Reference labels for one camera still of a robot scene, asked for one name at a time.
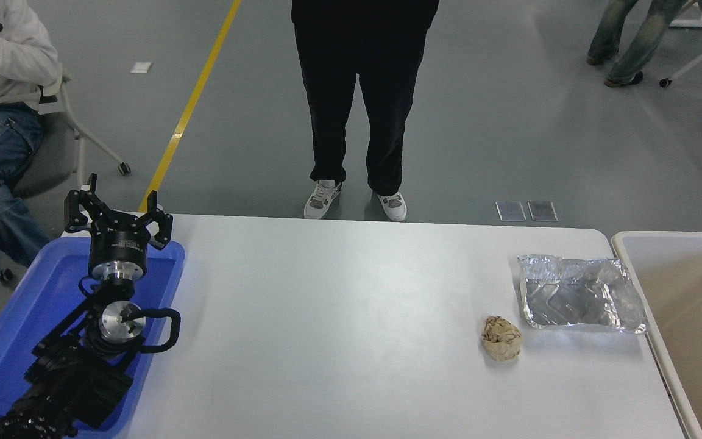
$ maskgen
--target blue tray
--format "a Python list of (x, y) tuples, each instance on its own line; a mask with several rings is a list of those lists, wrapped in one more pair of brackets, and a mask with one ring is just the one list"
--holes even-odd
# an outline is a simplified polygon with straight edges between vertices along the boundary
[[(36, 359), (31, 349), (83, 302), (77, 282), (87, 275), (89, 247), (87, 237), (62, 237), (46, 245), (0, 314), (0, 416), (29, 389), (23, 373)], [(185, 257), (183, 247), (176, 242), (170, 242), (161, 252), (149, 248), (147, 272), (135, 283), (132, 302), (140, 308), (170, 306)], [(158, 344), (164, 323), (165, 319), (148, 319), (143, 332), (146, 344)], [(77, 437), (113, 437), (126, 426), (140, 398), (152, 356), (137, 355), (126, 370), (134, 383), (118, 408), (98, 430), (75, 423), (80, 431)]]

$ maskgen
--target white table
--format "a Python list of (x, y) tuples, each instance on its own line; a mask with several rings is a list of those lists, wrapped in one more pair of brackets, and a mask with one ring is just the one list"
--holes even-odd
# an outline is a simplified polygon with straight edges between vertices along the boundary
[[(646, 337), (519, 311), (516, 256), (612, 256), (596, 230), (176, 215), (172, 238), (180, 340), (126, 437), (683, 437)], [(490, 315), (518, 359), (480, 347)]]

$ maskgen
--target person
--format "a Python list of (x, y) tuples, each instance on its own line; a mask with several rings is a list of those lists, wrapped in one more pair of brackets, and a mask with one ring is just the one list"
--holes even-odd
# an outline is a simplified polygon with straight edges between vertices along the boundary
[[(610, 0), (597, 26), (589, 52), (587, 64), (600, 66), (619, 52), (619, 38), (630, 9), (638, 0)], [(641, 72), (654, 55), (662, 41), (668, 25), (686, 3), (686, 0), (652, 0), (646, 19), (630, 46), (614, 64), (605, 80), (608, 87), (623, 87), (638, 84), (644, 79)]]
[(356, 76), (367, 117), (367, 184), (393, 221), (407, 216), (402, 183), (405, 122), (438, 0), (292, 0), (292, 22), (313, 131), (316, 187), (305, 218), (323, 218), (346, 170), (346, 122)]
[(0, 250), (23, 266), (49, 240), (11, 186), (42, 141), (37, 84), (58, 74), (56, 50), (36, 12), (26, 0), (0, 0)]

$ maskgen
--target person's leg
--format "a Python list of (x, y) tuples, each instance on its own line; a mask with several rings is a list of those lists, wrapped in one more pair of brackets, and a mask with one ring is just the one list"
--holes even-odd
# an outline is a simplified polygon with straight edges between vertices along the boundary
[(346, 122), (351, 112), (356, 71), (349, 43), (331, 30), (295, 25), (297, 52), (310, 108), (315, 165), (310, 179), (346, 179)]
[(685, 0), (652, 0), (638, 34), (608, 73), (608, 80), (617, 84), (630, 83), (635, 74), (652, 58), (665, 31), (668, 30), (668, 25), (671, 25), (684, 3)]
[(48, 242), (23, 200), (12, 196), (14, 183), (42, 140), (37, 114), (25, 106), (0, 105), (0, 250), (29, 266)]
[(424, 54), (425, 33), (370, 41), (360, 86), (370, 120), (367, 183), (378, 195), (393, 195), (402, 183), (402, 141)]
[(638, 0), (610, 0), (603, 12), (603, 17), (597, 25), (590, 50), (587, 53), (587, 62), (602, 64), (606, 59), (616, 55), (619, 51), (619, 38), (630, 9)]

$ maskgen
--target gray floor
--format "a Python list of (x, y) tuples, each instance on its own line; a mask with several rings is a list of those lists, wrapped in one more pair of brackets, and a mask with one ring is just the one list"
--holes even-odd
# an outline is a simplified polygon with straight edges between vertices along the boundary
[[(81, 120), (124, 156), (100, 152), (103, 200), (135, 210), (232, 0), (30, 0), (75, 73)], [(623, 47), (647, 3), (628, 19)], [(406, 131), (402, 192), (410, 222), (502, 224), (496, 200), (549, 200), (557, 223), (702, 231), (702, 30), (669, 30), (644, 83), (609, 89), (584, 63), (605, 1), (443, 0)], [(313, 183), (310, 119), (290, 2), (243, 2), (159, 192), (170, 212), (301, 217)], [(136, 61), (153, 61), (131, 75)], [(367, 120), (357, 90), (347, 127), (349, 179), (329, 218), (384, 220), (367, 188)], [(73, 182), (30, 205), (52, 236)]]

